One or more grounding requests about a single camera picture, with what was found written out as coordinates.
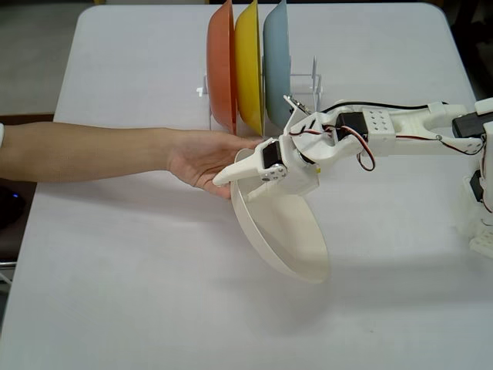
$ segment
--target robotic arm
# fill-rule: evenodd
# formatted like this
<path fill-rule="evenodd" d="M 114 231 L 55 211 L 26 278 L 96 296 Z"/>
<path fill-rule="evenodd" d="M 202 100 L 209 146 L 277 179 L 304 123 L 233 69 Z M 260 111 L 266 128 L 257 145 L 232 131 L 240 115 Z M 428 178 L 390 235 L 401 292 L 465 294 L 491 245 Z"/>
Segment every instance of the robotic arm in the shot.
<path fill-rule="evenodd" d="M 404 107 L 367 102 L 338 103 L 312 113 L 295 99 L 284 98 L 293 113 L 283 134 L 225 168 L 213 180 L 216 185 L 260 177 L 263 185 L 244 196 L 246 202 L 254 202 L 309 193 L 319 186 L 320 168 L 347 156 L 356 156 L 368 171 L 374 169 L 376 156 L 475 156 L 476 171 L 464 182 L 461 195 L 465 222 L 459 231 L 475 237 L 471 247 L 485 245 L 491 233 L 491 248 L 478 248 L 493 257 L 493 146 L 487 146 L 488 141 L 493 143 L 493 99 L 476 102 L 472 113 L 445 103 Z M 441 127 L 452 127 L 454 137 L 432 131 Z"/>

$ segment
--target forearm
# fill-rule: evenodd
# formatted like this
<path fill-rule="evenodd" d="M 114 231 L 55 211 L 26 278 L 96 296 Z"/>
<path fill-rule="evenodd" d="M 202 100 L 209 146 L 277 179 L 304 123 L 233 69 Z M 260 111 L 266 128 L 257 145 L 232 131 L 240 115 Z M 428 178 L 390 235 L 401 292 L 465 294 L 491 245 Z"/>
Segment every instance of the forearm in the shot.
<path fill-rule="evenodd" d="M 0 177 L 85 181 L 166 170 L 179 131 L 103 129 L 64 123 L 6 126 Z"/>

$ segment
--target white table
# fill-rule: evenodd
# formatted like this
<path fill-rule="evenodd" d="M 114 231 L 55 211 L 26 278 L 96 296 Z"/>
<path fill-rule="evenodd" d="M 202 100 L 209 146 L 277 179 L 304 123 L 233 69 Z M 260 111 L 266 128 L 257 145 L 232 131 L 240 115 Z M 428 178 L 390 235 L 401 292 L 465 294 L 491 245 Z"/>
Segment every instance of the white table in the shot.
<path fill-rule="evenodd" d="M 272 7 L 260 6 L 261 23 Z M 58 121 L 207 127 L 199 98 L 216 7 L 98 7 L 79 20 Z M 243 7 L 235 7 L 238 16 Z M 289 5 L 293 70 L 318 55 L 337 99 L 474 102 L 428 5 Z M 355 159 L 308 197 L 330 280 L 268 267 L 230 204 L 167 173 L 37 189 L 0 368 L 485 369 L 493 261 L 450 206 L 465 158 Z"/>

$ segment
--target human arm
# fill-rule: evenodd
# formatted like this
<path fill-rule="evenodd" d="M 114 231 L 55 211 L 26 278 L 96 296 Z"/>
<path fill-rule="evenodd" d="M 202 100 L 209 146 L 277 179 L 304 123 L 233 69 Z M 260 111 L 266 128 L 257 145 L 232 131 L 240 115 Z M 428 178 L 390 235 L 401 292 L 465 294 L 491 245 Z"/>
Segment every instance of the human arm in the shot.
<path fill-rule="evenodd" d="M 66 123 L 6 126 L 0 177 L 35 182 L 98 180 L 169 170 L 182 181 L 221 197 L 228 187 L 212 179 L 256 142 L 226 133 L 152 129 L 106 129 Z"/>

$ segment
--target bowl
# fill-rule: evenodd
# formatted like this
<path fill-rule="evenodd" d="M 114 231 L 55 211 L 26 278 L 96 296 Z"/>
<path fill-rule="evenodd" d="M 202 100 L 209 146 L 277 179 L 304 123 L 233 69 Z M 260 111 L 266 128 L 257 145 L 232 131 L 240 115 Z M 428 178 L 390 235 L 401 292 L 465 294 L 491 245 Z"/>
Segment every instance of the bowl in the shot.
<path fill-rule="evenodd" d="M 287 3 L 280 2 L 263 24 L 263 74 L 265 105 L 270 121 L 283 129 L 290 118 L 290 106 L 284 95 L 291 95 L 290 47 L 287 27 Z"/>
<path fill-rule="evenodd" d="M 240 14 L 235 27 L 238 110 L 242 120 L 263 135 L 263 95 L 257 0 Z"/>
<path fill-rule="evenodd" d="M 235 162 L 252 155 L 241 150 Z M 329 257 L 318 223 L 305 199 L 298 195 L 246 202 L 246 195 L 263 184 L 259 177 L 231 183 L 236 218 L 250 244 L 277 271 L 310 283 L 324 281 Z"/>
<path fill-rule="evenodd" d="M 214 119 L 236 134 L 236 63 L 233 5 L 227 0 L 207 29 L 207 89 Z"/>

